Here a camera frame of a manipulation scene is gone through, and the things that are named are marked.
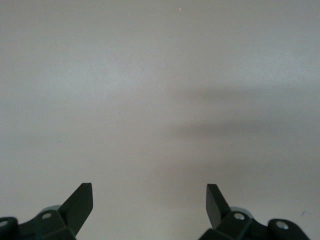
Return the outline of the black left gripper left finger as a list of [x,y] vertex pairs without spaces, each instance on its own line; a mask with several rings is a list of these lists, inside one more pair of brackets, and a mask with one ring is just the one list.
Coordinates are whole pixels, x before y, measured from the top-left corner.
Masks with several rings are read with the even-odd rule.
[[42,210],[19,224],[12,216],[0,218],[2,240],[75,240],[93,210],[93,187],[82,183],[62,204]]

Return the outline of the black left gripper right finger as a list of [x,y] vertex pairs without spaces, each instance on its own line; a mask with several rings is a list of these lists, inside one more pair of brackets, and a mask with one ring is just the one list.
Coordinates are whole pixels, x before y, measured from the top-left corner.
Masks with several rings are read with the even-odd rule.
[[294,222],[273,218],[267,225],[259,223],[249,211],[230,207],[216,184],[206,186],[206,212],[211,228],[201,240],[308,240]]

